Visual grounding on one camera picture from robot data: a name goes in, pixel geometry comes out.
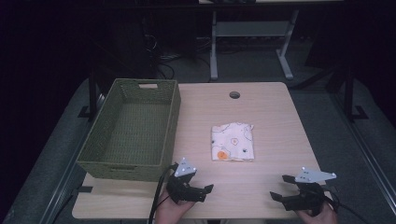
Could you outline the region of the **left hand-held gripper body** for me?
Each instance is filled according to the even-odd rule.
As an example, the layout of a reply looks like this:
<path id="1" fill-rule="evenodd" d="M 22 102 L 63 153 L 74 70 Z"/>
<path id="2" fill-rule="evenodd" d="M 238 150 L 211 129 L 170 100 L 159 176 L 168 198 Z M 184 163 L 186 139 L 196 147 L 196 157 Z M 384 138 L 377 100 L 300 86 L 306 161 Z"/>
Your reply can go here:
<path id="1" fill-rule="evenodd" d="M 169 177 L 166 185 L 166 190 L 173 202 L 188 202 L 189 193 L 199 193 L 199 188 L 190 185 L 190 181 L 196 172 L 197 169 L 185 157 L 177 163 L 177 168 Z"/>

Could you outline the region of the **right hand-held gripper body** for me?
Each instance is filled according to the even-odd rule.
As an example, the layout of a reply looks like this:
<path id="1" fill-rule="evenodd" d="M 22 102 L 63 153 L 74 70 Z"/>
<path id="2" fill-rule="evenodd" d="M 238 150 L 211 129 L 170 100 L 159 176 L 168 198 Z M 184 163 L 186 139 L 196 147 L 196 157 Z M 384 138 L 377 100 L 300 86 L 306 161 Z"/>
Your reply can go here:
<path id="1" fill-rule="evenodd" d="M 319 182 L 335 179 L 335 173 L 310 170 L 303 167 L 301 172 L 295 176 L 299 194 L 295 196 L 283 197 L 283 206 L 287 211 L 310 210 L 313 216 L 320 213 L 324 202 L 329 203 L 334 210 L 337 210 L 337 203 L 325 195 L 326 189 Z"/>

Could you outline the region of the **white patterned cloth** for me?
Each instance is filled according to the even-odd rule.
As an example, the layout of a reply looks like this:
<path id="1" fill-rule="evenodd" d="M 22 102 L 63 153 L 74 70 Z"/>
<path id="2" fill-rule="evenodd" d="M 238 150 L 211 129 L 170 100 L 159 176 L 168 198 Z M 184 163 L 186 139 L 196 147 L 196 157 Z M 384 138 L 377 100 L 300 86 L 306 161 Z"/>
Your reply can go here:
<path id="1" fill-rule="evenodd" d="M 254 126 L 232 122 L 211 129 L 213 161 L 252 161 L 254 159 Z"/>

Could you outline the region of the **green woven basket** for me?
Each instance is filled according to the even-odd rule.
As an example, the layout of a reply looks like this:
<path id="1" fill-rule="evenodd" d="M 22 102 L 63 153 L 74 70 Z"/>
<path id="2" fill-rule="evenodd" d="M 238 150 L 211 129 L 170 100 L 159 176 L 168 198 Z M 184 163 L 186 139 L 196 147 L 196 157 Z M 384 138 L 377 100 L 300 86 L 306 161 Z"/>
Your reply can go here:
<path id="1" fill-rule="evenodd" d="M 115 79 L 78 165 L 95 178 L 157 181 L 173 160 L 180 105 L 175 80 Z"/>

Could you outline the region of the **person's right hand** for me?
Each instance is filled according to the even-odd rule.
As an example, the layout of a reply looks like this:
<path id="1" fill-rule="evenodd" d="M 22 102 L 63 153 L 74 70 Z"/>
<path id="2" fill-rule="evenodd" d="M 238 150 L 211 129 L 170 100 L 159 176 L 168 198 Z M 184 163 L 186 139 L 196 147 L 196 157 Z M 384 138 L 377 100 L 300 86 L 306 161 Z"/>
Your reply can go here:
<path id="1" fill-rule="evenodd" d="M 328 203 L 323 203 L 320 213 L 314 217 L 307 211 L 296 211 L 295 214 L 304 224 L 338 224 L 337 214 Z"/>

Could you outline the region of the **person's left hand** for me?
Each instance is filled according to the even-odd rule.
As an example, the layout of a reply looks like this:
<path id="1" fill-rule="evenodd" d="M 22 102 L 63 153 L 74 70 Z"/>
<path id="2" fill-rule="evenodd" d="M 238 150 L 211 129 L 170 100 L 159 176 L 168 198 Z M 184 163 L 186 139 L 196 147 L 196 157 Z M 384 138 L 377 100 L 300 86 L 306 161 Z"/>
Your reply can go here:
<path id="1" fill-rule="evenodd" d="M 160 204 L 156 209 L 155 224 L 177 224 L 194 206 L 194 202 L 173 202 L 165 189 L 160 196 Z"/>

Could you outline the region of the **black metal stand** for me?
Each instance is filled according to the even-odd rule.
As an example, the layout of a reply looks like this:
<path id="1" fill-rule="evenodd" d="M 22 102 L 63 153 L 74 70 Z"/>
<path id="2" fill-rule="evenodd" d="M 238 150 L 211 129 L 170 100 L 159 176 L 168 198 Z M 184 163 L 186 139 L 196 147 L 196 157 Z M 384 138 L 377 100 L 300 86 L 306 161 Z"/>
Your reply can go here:
<path id="1" fill-rule="evenodd" d="M 101 94 L 103 93 L 104 81 L 102 77 L 94 70 L 90 72 L 88 78 L 89 84 L 89 104 L 84 105 L 79 113 L 79 118 L 86 118 L 88 121 L 93 121 L 99 111 L 99 102 Z"/>
<path id="2" fill-rule="evenodd" d="M 341 88 L 344 88 L 342 109 L 346 118 L 350 122 L 354 122 L 356 119 L 368 119 L 369 117 L 364 109 L 360 105 L 353 104 L 354 75 L 350 67 L 339 66 L 335 68 L 326 86 L 326 90 L 333 94 L 338 93 Z"/>

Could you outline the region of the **white metal desk frame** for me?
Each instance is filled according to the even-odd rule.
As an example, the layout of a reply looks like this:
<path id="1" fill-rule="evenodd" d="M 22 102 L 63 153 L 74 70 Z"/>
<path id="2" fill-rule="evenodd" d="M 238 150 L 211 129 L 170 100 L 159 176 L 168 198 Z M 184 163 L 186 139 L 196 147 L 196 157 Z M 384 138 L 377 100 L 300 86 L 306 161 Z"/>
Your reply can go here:
<path id="1" fill-rule="evenodd" d="M 294 28 L 302 4 L 328 4 L 342 2 L 343 0 L 198 0 L 200 6 L 219 7 L 212 12 L 211 23 L 211 50 L 210 50 L 210 79 L 219 78 L 217 40 L 219 37 L 282 37 L 283 44 L 276 50 L 276 57 L 287 80 L 293 80 L 294 76 L 286 58 Z M 285 20 L 265 19 L 260 21 L 219 21 L 218 12 L 226 7 L 253 7 L 263 9 L 264 7 L 285 5 L 290 7 L 290 16 Z"/>

